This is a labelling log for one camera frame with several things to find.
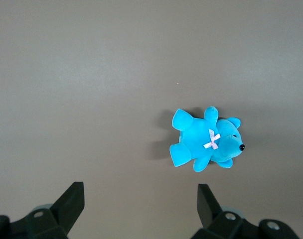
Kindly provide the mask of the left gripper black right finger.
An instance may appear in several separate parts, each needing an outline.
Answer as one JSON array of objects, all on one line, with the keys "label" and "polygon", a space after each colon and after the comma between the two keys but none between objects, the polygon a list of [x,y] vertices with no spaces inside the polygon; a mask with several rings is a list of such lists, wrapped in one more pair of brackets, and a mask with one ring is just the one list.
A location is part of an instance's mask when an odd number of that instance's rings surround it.
[{"label": "left gripper black right finger", "polygon": [[298,239],[287,224],[264,219],[258,226],[236,212],[223,210],[207,184],[197,188],[197,212],[202,223],[193,239]]}]

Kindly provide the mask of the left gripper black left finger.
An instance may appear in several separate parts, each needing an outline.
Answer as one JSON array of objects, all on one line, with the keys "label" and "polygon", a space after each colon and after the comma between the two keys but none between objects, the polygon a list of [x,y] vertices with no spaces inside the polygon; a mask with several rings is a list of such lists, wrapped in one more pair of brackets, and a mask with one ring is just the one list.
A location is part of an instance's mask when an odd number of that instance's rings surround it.
[{"label": "left gripper black left finger", "polygon": [[66,239],[84,207],[84,183],[74,182],[54,204],[40,206],[16,222],[0,215],[0,239]]}]

